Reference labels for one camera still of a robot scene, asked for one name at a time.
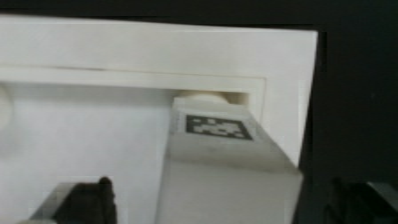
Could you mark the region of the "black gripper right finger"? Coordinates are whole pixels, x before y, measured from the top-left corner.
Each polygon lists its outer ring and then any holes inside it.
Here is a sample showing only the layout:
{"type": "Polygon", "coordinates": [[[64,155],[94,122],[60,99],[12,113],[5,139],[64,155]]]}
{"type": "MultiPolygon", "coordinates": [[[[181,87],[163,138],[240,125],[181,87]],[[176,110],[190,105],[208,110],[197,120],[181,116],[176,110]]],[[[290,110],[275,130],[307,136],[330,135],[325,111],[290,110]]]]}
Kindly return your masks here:
{"type": "Polygon", "coordinates": [[[398,224],[398,183],[332,180],[327,224],[398,224]]]}

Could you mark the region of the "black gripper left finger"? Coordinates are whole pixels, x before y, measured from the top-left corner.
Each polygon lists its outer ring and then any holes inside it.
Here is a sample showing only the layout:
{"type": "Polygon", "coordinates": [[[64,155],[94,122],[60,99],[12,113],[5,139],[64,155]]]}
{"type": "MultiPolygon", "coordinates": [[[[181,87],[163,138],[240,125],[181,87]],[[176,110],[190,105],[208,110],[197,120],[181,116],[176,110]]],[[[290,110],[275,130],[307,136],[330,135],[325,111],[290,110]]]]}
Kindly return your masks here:
{"type": "Polygon", "coordinates": [[[108,177],[78,183],[51,216],[57,224],[117,224],[114,185],[108,177]]]}

